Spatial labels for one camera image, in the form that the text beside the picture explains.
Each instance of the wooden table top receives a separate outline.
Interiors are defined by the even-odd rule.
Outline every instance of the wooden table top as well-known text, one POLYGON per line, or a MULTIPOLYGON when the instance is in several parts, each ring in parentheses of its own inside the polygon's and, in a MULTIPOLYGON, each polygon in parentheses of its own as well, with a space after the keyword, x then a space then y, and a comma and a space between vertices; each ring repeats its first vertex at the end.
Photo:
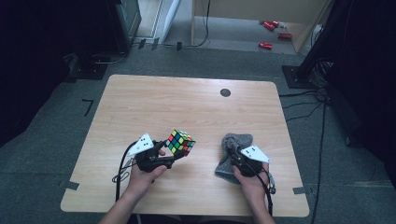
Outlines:
MULTIPOLYGON (((137 214, 251 216, 240 186, 217 176, 227 133, 250 133, 253 145, 271 159, 276 181, 275 217, 306 217, 302 187, 276 85, 184 77, 113 75, 96 110, 61 207, 67 212, 107 212, 115 202, 117 174, 125 149, 143 133, 164 140, 174 129, 196 141, 191 153, 175 161, 150 187, 137 214), (231 91, 229 97, 220 94, 231 91)), ((121 192, 128 179, 121 182, 121 192)))

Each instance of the light wood desk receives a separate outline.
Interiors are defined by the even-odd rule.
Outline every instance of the light wood desk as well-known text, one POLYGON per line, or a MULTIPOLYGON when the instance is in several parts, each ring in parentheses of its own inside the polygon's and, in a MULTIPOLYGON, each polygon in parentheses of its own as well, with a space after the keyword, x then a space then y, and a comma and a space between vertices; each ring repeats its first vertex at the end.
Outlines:
MULTIPOLYGON (((126 75, 114 75, 106 85, 70 179, 80 186, 66 190, 62 209, 107 212, 115 199, 111 178, 125 148, 145 132, 164 140, 174 129, 189 133, 196 144, 155 181, 135 213, 250 216, 240 186, 214 173, 223 136, 251 133, 253 144, 273 161, 274 216, 308 215, 305 195, 292 190, 303 184, 274 83, 126 75), (222 89, 231 96, 221 96, 222 89)), ((127 183, 121 182, 121 192, 127 183)))
MULTIPOLYGON (((195 16, 206 16, 208 1, 192 0, 192 44, 195 36, 195 16)), ((284 21, 287 23, 288 32, 293 36, 291 41, 294 49, 300 52, 316 25, 327 20, 331 2, 332 0, 211 0, 209 17, 284 21)))

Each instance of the person's left hand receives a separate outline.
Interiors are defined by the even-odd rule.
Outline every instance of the person's left hand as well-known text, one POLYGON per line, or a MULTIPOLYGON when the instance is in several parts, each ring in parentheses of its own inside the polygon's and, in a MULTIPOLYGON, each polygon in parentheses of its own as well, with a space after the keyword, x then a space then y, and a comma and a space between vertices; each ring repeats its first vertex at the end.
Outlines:
MULTIPOLYGON (((164 156, 165 152, 160 150, 160 155, 164 156)), ((139 167, 136 165, 136 161, 134 161, 133 164, 134 165, 131 168, 129 184, 124 194, 130 194, 139 201, 144 196, 146 196, 151 183, 160 175, 162 175, 167 170, 167 168, 166 166, 162 165, 155 168, 151 173, 147 173, 139 169, 139 167)))

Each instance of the red object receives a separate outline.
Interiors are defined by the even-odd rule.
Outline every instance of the red object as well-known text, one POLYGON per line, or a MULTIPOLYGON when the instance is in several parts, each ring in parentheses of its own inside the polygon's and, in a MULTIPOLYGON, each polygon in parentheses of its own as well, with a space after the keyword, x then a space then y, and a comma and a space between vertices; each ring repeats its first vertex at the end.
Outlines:
POLYGON ((265 42, 260 42, 259 48, 271 50, 272 49, 272 44, 265 43, 265 42))
POLYGON ((291 39, 291 34, 279 33, 279 34, 277 34, 277 38, 279 38, 279 39, 291 39))
POLYGON ((279 21, 270 21, 270 22, 275 26, 275 28, 279 27, 279 21))
POLYGON ((270 21, 265 21, 263 23, 264 27, 267 28, 270 31, 274 31, 275 30, 275 26, 270 22, 270 21))

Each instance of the white bracket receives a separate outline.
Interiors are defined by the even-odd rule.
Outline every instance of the white bracket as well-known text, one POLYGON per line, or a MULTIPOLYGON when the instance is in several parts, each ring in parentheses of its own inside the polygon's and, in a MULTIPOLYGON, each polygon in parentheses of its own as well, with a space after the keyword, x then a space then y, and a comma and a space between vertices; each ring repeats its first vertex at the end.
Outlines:
POLYGON ((249 159, 271 163, 271 160, 257 146, 244 148, 241 150, 241 153, 249 159))
POLYGON ((134 144, 133 147, 131 147, 126 154, 128 157, 133 156, 139 152, 146 151, 150 148, 154 147, 152 144, 152 140, 149 137, 148 133, 144 133, 139 140, 137 140, 136 144, 134 144))

